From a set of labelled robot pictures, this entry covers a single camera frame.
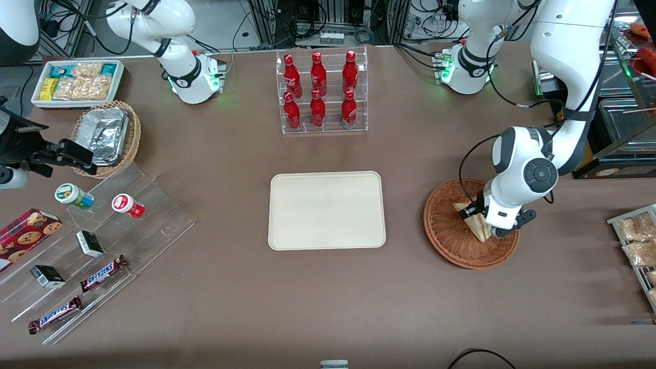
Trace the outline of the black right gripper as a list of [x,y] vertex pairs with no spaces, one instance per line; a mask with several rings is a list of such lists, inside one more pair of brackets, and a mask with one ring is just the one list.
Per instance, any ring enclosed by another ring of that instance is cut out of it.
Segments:
[[7,101],[1,97],[3,166],[33,171],[43,177],[52,176],[51,165],[70,166],[85,177],[97,175],[98,166],[92,162],[91,150],[70,139],[62,139],[56,145],[44,140],[42,131],[50,127],[14,114],[5,107]]

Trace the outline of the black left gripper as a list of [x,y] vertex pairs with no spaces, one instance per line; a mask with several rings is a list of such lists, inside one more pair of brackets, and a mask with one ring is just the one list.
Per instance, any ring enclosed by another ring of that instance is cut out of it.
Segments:
[[[487,216],[488,207],[485,204],[469,203],[463,208],[463,218],[469,219],[474,216],[481,216],[483,219]],[[515,229],[521,229],[523,226],[535,220],[537,212],[532,209],[521,209],[515,219]]]

